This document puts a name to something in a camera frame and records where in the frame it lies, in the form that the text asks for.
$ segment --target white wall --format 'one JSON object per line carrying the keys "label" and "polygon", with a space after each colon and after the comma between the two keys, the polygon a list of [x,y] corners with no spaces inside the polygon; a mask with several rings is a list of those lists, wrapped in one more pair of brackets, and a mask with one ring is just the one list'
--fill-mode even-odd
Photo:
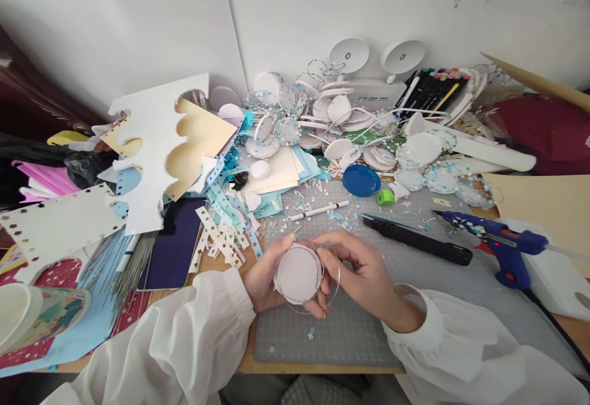
{"label": "white wall", "polygon": [[248,85],[260,71],[294,77],[349,36],[367,39],[358,72],[385,77],[381,52],[409,37],[424,66],[469,66],[487,52],[576,85],[590,77],[590,0],[230,0]]}
{"label": "white wall", "polygon": [[33,62],[105,114],[112,99],[200,73],[246,93],[228,0],[0,0]]}
{"label": "white wall", "polygon": [[103,114],[117,96],[204,71],[240,94],[261,71],[291,79],[347,36],[371,44],[362,77],[385,77],[381,51],[409,37],[427,44],[424,65],[471,65],[484,51],[570,85],[589,76],[590,0],[230,2],[235,32],[228,0],[0,0],[0,22]]}

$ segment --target white blouse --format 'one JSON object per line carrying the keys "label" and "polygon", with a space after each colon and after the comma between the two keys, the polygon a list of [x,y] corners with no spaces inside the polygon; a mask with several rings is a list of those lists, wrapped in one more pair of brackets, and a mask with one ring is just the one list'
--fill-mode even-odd
{"label": "white blouse", "polygon": [[[396,289],[427,312],[413,333],[383,325],[420,396],[474,405],[589,403],[582,384],[519,345],[488,310],[437,291]],[[98,347],[80,376],[43,403],[219,403],[217,391],[244,355],[254,316],[236,269],[200,274]]]}

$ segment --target white paper cup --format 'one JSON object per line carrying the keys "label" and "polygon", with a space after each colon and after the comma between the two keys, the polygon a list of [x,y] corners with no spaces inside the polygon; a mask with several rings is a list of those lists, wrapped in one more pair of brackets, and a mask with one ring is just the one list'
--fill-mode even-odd
{"label": "white paper cup", "polygon": [[84,317],[90,299],[86,290],[21,283],[0,286],[0,354],[72,328]]}

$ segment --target person's right hand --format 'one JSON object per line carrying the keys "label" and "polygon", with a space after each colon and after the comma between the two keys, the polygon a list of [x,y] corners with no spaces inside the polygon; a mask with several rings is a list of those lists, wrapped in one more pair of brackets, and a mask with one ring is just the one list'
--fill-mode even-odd
{"label": "person's right hand", "polygon": [[[318,255],[333,280],[362,308],[382,320],[396,332],[412,332],[421,327],[425,313],[405,300],[391,285],[379,251],[346,230],[324,233],[312,241],[316,245],[332,243],[337,256],[326,248]],[[351,272],[342,261],[352,264]]]}

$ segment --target green sharpener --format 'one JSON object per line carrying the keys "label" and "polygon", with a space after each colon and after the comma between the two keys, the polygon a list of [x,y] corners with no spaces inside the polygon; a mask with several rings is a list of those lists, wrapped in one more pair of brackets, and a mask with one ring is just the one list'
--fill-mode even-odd
{"label": "green sharpener", "polygon": [[395,204],[395,195],[389,189],[381,190],[377,194],[377,203],[379,205],[393,205]]}

